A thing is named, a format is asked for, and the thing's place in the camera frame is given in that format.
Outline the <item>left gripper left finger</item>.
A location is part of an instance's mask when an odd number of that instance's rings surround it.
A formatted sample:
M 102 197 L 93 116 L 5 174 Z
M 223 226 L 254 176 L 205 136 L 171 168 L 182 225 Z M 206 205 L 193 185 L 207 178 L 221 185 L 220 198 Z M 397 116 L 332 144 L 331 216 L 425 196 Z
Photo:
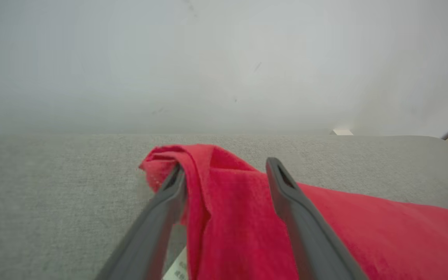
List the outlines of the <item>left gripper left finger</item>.
M 96 276 L 96 280 L 162 280 L 172 227 L 181 220 L 186 176 L 176 164 Z

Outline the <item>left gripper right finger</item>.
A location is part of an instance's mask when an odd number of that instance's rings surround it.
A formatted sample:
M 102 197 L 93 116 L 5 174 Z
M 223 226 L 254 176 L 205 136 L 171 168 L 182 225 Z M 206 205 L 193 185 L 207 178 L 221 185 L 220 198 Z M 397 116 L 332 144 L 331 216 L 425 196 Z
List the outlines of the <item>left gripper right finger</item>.
M 285 223 L 300 280 L 368 280 L 317 207 L 275 157 L 266 161 L 276 214 Z

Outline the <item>red white basketball jersey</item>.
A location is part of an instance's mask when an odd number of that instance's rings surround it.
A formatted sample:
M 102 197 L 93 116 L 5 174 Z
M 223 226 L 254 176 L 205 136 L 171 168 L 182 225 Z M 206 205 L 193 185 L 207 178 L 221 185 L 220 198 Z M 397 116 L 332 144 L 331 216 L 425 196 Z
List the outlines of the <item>red white basketball jersey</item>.
M 158 191 L 176 163 L 192 280 L 299 280 L 266 173 L 215 145 L 156 147 L 140 169 Z M 448 209 L 299 186 L 370 280 L 448 280 Z

